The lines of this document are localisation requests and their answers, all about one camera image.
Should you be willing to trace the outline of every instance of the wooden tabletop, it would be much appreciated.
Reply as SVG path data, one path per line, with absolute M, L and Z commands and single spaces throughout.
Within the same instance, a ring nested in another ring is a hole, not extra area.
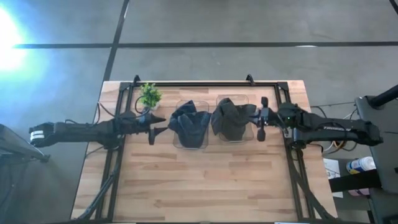
M 304 82 L 287 82 L 292 102 L 310 111 Z M 112 113 L 116 107 L 119 84 L 120 82 L 105 82 L 99 98 Z M 269 107 L 277 110 L 272 87 L 159 89 L 163 96 L 154 114 L 167 118 L 167 121 L 156 126 L 167 126 L 176 105 L 187 100 L 193 100 L 199 110 L 213 112 L 217 101 L 226 96 L 258 107 L 261 107 L 261 97 L 267 96 Z M 136 88 L 133 103 L 138 96 L 139 89 Z M 111 118 L 101 110 L 101 121 Z M 176 138 L 171 130 L 157 136 L 154 146 L 148 145 L 146 134 L 127 136 L 114 221 L 297 221 L 281 132 L 277 128 L 267 127 L 266 141 L 258 142 L 256 127 L 251 126 L 251 129 L 254 134 L 252 140 L 232 144 L 215 136 L 209 125 L 208 145 L 199 150 L 175 147 Z M 98 147 L 98 143 L 90 143 L 87 152 Z M 320 149 L 308 146 L 303 151 L 310 188 L 320 203 L 336 217 Z M 73 218 L 81 215 L 98 193 L 105 158 L 105 150 L 92 153 L 86 158 Z M 108 207 L 108 201 L 109 197 L 105 200 L 104 208 Z

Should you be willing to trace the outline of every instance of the gray floor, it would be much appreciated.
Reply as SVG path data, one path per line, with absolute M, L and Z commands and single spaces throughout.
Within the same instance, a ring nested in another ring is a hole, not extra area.
M 23 44 L 111 43 L 123 0 L 2 0 Z M 388 0 L 135 0 L 121 42 L 349 42 L 398 40 Z M 15 50 L 20 67 L 0 68 L 0 123 L 28 139 L 46 121 L 92 122 L 110 49 Z M 111 80 L 305 80 L 312 105 L 353 101 L 398 83 L 398 47 L 119 49 Z M 344 117 L 353 106 L 325 108 Z M 11 205 L 8 223 L 69 219 L 86 144 L 43 149 Z M 359 147 L 351 154 L 366 156 Z M 339 210 L 339 215 L 357 220 Z

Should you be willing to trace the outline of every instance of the crumpled fabric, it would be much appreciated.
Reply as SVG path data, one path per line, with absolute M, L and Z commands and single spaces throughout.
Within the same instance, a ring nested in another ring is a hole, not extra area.
M 235 106 L 229 98 L 222 99 L 211 116 L 214 135 L 221 133 L 229 141 L 242 141 L 249 116 L 256 109 L 256 105 Z
M 202 147 L 211 113 L 199 111 L 192 100 L 180 106 L 170 118 L 169 128 L 175 131 L 183 147 Z

